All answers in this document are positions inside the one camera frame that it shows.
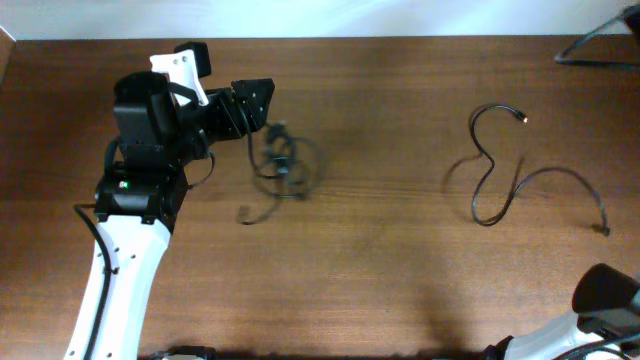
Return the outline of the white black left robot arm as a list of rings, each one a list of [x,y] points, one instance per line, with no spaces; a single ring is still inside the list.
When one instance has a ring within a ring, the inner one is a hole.
[[[68,359],[134,359],[156,271],[178,212],[193,189],[186,166],[214,157],[215,142],[266,123],[272,79],[195,90],[151,71],[114,87],[119,134],[108,145],[94,203],[74,209],[95,239]]]

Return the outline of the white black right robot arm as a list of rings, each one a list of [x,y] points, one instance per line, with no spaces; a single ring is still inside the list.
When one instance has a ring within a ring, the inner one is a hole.
[[[487,346],[481,360],[637,359],[639,278],[599,263],[583,275],[571,310],[542,328]]]

